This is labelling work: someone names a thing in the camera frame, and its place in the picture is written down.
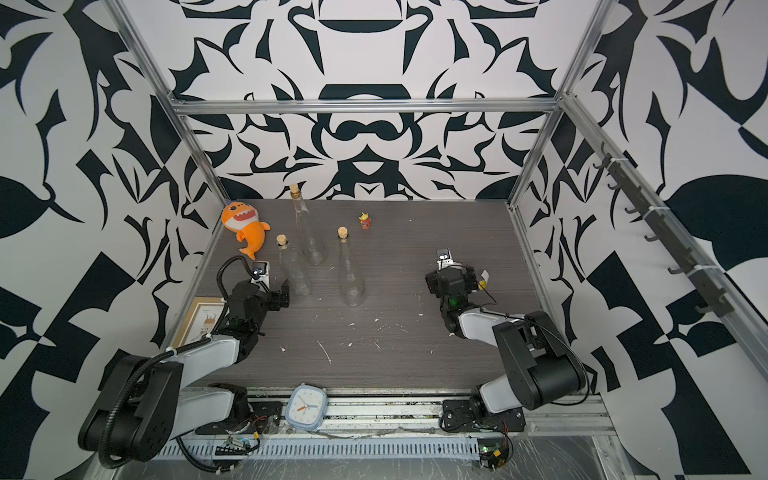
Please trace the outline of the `tall clear bottle yellow label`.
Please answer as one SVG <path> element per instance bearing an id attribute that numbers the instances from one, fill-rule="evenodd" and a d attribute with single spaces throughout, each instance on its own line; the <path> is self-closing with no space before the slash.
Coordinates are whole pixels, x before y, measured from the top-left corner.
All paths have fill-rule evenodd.
<path id="1" fill-rule="evenodd" d="M 339 242 L 337 267 L 339 291 L 346 305 L 359 306 L 364 301 L 365 281 L 356 262 L 348 229 L 339 227 L 337 238 Z"/>

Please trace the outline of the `orange shark plush toy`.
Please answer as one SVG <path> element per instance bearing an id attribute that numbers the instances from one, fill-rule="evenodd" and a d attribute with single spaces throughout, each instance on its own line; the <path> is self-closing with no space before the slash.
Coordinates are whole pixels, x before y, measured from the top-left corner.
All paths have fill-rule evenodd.
<path id="1" fill-rule="evenodd" d="M 257 209 L 244 202 L 231 202 L 223 209 L 221 222 L 227 230 L 236 234 L 238 242 L 246 243 L 239 251 L 255 260 L 264 245 L 266 233 L 271 230 L 267 222 L 260 220 Z"/>

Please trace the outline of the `small red yellow toy figure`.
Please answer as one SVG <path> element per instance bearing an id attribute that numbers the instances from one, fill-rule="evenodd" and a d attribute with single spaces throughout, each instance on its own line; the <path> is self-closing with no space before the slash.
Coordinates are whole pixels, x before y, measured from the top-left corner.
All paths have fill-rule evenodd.
<path id="1" fill-rule="evenodd" d="M 370 225 L 371 225 L 371 218 L 370 218 L 369 214 L 368 214 L 368 213 L 365 213 L 365 212 L 363 212 L 363 213 L 362 213 L 362 214 L 359 216 L 359 222 L 360 222 L 360 224 L 361 224 L 361 227 L 362 227 L 362 229 L 363 229 L 363 230 L 367 230 L 367 229 L 369 229 L 369 228 L 370 228 Z"/>

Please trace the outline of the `light blue alarm clock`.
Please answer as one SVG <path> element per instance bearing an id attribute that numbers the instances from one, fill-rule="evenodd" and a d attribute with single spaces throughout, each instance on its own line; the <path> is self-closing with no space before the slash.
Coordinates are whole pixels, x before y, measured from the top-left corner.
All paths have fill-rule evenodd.
<path id="1" fill-rule="evenodd" d="M 328 395 L 318 387 L 301 384 L 291 394 L 285 407 L 286 422 L 299 430 L 317 431 L 328 407 Z"/>

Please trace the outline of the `green circuit board right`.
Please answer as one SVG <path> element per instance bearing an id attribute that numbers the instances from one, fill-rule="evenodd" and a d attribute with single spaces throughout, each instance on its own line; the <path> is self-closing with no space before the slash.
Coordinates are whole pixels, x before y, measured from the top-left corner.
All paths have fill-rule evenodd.
<path id="1" fill-rule="evenodd" d="M 509 442 L 483 444 L 479 451 L 479 465 L 481 468 L 496 471 L 509 462 L 513 453 L 514 447 Z"/>

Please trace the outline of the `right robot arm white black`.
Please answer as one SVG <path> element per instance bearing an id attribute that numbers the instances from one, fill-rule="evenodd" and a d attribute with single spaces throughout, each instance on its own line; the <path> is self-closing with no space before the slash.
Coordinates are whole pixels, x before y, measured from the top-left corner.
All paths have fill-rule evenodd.
<path id="1" fill-rule="evenodd" d="M 478 387 L 481 412 L 535 410 L 587 387 L 585 366 L 546 312 L 513 315 L 472 302 L 480 282 L 468 265 L 445 265 L 427 273 L 425 282 L 450 333 L 498 350 L 504 374 Z"/>

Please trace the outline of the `wooden picture frame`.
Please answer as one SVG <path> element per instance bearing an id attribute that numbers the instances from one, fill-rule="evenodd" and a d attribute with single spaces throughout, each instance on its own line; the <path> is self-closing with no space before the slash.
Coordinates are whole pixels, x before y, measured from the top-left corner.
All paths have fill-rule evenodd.
<path id="1" fill-rule="evenodd" d="M 184 346 L 209 334 L 216 325 L 224 304 L 224 299 L 220 297 L 194 297 L 171 346 Z"/>

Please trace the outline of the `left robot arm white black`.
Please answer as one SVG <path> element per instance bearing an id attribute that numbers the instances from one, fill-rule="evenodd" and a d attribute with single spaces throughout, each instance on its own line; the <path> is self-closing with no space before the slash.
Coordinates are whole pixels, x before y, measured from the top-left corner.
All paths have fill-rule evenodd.
<path id="1" fill-rule="evenodd" d="M 201 339 L 154 357 L 128 355 L 109 374 L 83 421 L 77 442 L 107 468 L 146 462 L 172 439 L 226 420 L 241 410 L 234 386 L 195 387 L 207 375 L 245 360 L 265 317 L 290 304 L 290 287 L 276 291 L 242 281 L 229 294 L 220 325 Z"/>

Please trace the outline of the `small clear bottle with cork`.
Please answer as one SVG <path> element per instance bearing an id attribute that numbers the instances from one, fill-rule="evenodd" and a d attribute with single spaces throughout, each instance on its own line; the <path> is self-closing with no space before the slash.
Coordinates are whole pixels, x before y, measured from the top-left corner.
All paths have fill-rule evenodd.
<path id="1" fill-rule="evenodd" d="M 278 235 L 276 242 L 279 263 L 293 294 L 308 296 L 311 293 L 311 282 L 301 252 L 285 234 Z"/>

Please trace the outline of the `clear glass bottle with cork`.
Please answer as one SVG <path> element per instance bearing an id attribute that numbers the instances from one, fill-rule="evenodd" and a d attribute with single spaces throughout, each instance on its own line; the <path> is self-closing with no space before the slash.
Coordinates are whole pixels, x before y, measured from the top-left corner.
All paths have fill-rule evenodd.
<path id="1" fill-rule="evenodd" d="M 326 259 L 323 239 L 302 196 L 299 185 L 291 184 L 289 190 L 295 210 L 296 228 L 302 253 L 310 265 L 319 266 Z"/>

